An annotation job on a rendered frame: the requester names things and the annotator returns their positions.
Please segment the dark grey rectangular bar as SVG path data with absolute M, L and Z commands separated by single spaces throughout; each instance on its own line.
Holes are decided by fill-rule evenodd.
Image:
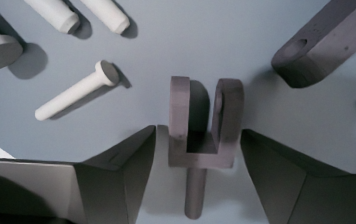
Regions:
M 356 0 L 331 0 L 275 53 L 271 65 L 289 87 L 302 89 L 355 53 Z

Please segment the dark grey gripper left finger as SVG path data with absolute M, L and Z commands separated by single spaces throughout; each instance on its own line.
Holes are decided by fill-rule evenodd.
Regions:
M 148 125 L 85 164 L 0 158 L 0 213 L 136 224 L 155 146 Z

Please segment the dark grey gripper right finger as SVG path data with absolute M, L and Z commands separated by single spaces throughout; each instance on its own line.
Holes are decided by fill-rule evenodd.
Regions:
M 240 146 L 269 224 L 356 224 L 356 174 L 252 129 Z

